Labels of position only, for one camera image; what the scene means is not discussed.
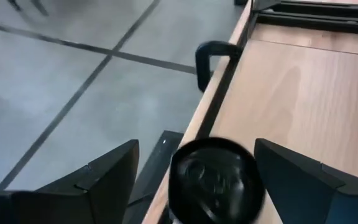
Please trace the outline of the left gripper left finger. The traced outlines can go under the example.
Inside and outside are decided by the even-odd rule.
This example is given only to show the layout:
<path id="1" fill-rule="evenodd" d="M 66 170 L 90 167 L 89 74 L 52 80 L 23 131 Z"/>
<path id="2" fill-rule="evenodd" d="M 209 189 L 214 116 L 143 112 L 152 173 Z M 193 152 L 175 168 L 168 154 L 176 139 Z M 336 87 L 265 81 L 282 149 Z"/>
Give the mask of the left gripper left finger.
<path id="1" fill-rule="evenodd" d="M 0 191 L 0 223 L 121 223 L 138 162 L 131 139 L 37 190 Z"/>

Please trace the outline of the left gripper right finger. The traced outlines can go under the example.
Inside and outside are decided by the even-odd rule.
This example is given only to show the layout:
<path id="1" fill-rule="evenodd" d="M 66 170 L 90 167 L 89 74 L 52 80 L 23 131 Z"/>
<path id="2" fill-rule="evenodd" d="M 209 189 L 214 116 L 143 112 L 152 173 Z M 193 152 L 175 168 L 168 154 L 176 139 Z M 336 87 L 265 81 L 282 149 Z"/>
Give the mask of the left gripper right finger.
<path id="1" fill-rule="evenodd" d="M 358 177 L 261 138 L 254 157 L 283 223 L 358 224 Z"/>

